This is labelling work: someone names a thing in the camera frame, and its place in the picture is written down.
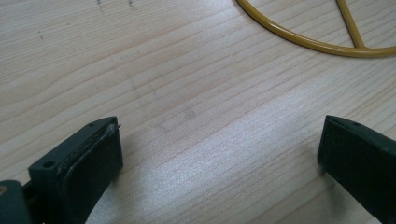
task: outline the table surface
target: table surface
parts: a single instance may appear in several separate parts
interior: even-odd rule
[[[396,45],[396,1],[347,1],[369,47]],[[335,1],[252,1],[351,46]],[[0,179],[117,116],[124,167],[88,223],[378,223],[328,175],[325,115],[396,138],[395,57],[286,41],[234,0],[0,3]]]

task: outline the yellow metal rod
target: yellow metal rod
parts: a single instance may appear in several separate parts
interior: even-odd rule
[[[343,47],[336,46],[328,43],[323,43],[317,40],[307,38],[302,35],[298,35],[288,29],[285,29],[281,25],[271,21],[269,18],[265,17],[260,13],[257,8],[249,3],[248,0],[237,0],[239,5],[244,9],[247,14],[253,18],[256,22],[275,33],[276,35],[282,36],[283,38],[294,42],[298,45],[304,46],[309,49],[318,50],[325,53],[342,55],[347,57],[383,57],[389,55],[396,55],[396,47],[382,48],[382,49],[369,49],[366,47]]]
[[[363,40],[361,39],[361,34],[359,34],[358,27],[353,21],[352,14],[349,11],[347,3],[345,0],[337,0],[338,7],[340,7],[341,14],[343,15],[344,22],[349,31],[350,37],[352,38],[353,44],[356,48],[364,48]]]

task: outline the wood grain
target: wood grain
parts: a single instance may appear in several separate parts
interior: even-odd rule
[[[394,1],[347,1],[365,43],[396,45]],[[351,45],[335,1],[252,1]],[[88,223],[378,223],[319,174],[326,114],[396,138],[394,57],[296,46],[235,1],[2,1],[0,179],[118,116],[124,167]]]

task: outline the black rubber pad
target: black rubber pad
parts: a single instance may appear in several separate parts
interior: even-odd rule
[[[327,116],[318,162],[379,221],[396,223],[396,142],[357,122]]]
[[[85,223],[122,167],[116,117],[90,123],[29,167],[46,223]]]

